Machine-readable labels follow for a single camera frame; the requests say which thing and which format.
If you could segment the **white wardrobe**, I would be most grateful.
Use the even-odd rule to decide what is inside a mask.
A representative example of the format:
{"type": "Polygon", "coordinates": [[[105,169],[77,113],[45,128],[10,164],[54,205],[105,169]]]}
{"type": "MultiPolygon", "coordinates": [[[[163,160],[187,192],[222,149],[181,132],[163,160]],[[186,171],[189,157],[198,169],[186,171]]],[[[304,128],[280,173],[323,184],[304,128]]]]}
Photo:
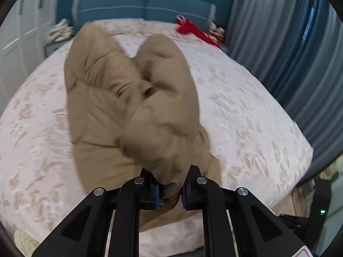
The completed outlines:
{"type": "Polygon", "coordinates": [[[17,0],[1,25],[1,111],[45,59],[57,0],[17,0]]]}

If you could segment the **plush toy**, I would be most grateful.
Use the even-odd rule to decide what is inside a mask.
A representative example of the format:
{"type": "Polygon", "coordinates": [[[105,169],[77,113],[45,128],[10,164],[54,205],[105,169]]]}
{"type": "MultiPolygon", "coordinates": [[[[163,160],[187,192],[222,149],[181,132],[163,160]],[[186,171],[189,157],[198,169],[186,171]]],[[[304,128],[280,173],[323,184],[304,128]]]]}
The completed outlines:
{"type": "Polygon", "coordinates": [[[209,36],[213,41],[217,43],[222,43],[225,35],[225,30],[221,27],[217,27],[213,22],[211,22],[208,31],[209,36]]]}

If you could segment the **grey blue curtain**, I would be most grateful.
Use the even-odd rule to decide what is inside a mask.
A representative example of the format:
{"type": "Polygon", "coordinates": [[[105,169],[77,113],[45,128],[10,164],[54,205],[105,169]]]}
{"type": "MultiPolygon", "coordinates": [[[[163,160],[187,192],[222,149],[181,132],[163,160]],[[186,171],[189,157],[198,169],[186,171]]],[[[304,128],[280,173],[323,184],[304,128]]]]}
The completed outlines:
{"type": "Polygon", "coordinates": [[[306,182],[342,153],[342,21],[328,0],[233,0],[225,43],[313,147],[306,182]]]}

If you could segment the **tan quilted coat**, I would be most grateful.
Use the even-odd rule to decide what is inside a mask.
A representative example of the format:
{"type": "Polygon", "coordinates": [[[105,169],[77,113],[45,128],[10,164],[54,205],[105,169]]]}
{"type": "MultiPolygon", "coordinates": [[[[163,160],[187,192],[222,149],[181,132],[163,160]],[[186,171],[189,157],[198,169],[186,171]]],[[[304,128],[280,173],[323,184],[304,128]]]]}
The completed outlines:
{"type": "Polygon", "coordinates": [[[118,188],[145,169],[164,194],[156,210],[141,212],[141,230],[188,218],[180,190],[190,166],[219,182],[220,164],[199,122],[197,90],[179,47],[154,35],[128,57],[109,33],[88,23],[73,39],[64,73],[84,191],[118,188]]]}

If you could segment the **red garment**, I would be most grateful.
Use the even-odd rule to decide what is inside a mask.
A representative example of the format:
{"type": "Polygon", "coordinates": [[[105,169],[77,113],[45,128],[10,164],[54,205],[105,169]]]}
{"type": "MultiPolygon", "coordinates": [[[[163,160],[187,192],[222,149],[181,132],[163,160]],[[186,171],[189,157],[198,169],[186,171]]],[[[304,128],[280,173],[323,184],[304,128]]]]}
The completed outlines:
{"type": "Polygon", "coordinates": [[[178,25],[176,31],[180,34],[193,34],[197,38],[205,41],[206,43],[213,45],[219,49],[221,49],[220,45],[217,41],[214,40],[213,37],[208,35],[207,33],[203,32],[200,28],[198,28],[193,22],[189,19],[186,19],[182,15],[176,16],[176,24],[178,25]]]}

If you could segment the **blue upholstered headboard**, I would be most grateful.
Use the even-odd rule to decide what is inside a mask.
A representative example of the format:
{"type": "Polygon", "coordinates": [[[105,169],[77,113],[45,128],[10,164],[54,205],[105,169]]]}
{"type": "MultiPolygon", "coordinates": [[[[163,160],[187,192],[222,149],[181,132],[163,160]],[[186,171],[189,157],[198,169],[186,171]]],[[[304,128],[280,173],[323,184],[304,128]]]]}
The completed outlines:
{"type": "Polygon", "coordinates": [[[208,31],[216,6],[201,0],[73,0],[72,24],[79,30],[88,21],[139,19],[173,23],[178,15],[208,31]]]}

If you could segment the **blue nightstand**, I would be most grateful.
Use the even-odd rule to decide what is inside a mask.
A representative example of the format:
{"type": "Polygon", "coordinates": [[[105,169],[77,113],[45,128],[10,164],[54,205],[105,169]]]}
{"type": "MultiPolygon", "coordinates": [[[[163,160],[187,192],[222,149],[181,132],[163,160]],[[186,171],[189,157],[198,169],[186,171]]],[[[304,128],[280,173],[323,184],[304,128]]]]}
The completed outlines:
{"type": "Polygon", "coordinates": [[[68,39],[68,40],[59,41],[59,42],[51,42],[44,45],[45,58],[47,59],[58,50],[62,50],[62,52],[68,52],[72,44],[72,41],[73,39],[68,39]]]}

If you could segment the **folded cream clothes pile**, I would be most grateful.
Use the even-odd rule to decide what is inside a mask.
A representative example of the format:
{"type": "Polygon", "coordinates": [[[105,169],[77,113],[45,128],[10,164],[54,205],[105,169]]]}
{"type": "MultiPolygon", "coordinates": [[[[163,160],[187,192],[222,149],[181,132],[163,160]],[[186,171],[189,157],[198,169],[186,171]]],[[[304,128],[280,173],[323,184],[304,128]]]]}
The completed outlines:
{"type": "Polygon", "coordinates": [[[70,25],[68,19],[62,19],[54,25],[47,36],[47,43],[60,42],[71,39],[74,34],[74,28],[70,25]]]}

